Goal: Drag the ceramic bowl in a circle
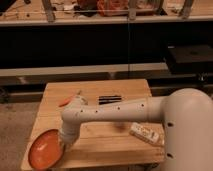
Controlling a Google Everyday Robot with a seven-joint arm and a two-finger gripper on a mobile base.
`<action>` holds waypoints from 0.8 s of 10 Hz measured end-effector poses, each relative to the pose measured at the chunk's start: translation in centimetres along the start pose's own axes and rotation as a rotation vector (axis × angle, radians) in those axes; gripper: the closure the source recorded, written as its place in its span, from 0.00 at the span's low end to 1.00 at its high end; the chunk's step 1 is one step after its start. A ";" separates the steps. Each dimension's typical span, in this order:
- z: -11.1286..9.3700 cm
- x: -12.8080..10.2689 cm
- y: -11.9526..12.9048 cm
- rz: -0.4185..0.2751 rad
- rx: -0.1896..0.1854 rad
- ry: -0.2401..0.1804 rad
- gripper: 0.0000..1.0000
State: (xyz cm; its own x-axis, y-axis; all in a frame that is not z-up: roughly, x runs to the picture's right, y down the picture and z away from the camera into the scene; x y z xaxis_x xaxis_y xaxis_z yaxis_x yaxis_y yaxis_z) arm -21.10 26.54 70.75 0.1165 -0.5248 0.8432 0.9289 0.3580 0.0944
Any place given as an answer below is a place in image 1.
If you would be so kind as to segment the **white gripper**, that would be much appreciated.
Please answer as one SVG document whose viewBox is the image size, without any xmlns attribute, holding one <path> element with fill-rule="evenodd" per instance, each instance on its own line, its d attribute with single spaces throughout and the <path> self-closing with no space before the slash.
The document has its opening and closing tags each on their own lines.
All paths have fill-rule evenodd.
<svg viewBox="0 0 213 171">
<path fill-rule="evenodd" d="M 63 124 L 59 131 L 59 139 L 64 145 L 73 145 L 80 136 L 79 125 Z"/>
</svg>

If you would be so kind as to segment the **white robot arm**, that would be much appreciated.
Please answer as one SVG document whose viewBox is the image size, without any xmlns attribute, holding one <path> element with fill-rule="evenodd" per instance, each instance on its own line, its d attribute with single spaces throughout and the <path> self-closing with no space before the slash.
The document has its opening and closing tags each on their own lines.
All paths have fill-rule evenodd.
<svg viewBox="0 0 213 171">
<path fill-rule="evenodd" d="M 213 171 L 213 99 L 184 88 L 168 96 L 90 106 L 75 96 L 61 112 L 59 137 L 73 144 L 87 122 L 160 122 L 164 125 L 164 171 Z"/>
</svg>

